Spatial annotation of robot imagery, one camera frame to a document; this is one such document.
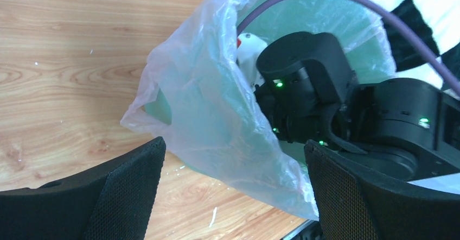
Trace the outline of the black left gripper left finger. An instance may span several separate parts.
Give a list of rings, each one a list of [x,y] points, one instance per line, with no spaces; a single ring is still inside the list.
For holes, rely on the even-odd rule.
[[[144,239],[165,151],[156,137],[41,187],[1,192],[1,239]]]

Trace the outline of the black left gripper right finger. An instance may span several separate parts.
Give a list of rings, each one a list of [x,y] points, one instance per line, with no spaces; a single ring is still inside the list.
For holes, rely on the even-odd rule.
[[[392,178],[313,140],[304,155],[326,239],[459,239],[459,195]]]

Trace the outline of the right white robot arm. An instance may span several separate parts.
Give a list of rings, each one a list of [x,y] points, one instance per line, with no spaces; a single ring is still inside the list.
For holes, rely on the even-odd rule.
[[[308,140],[403,181],[459,172],[459,101],[414,78],[360,84],[331,33],[268,45],[257,103],[277,139]]]

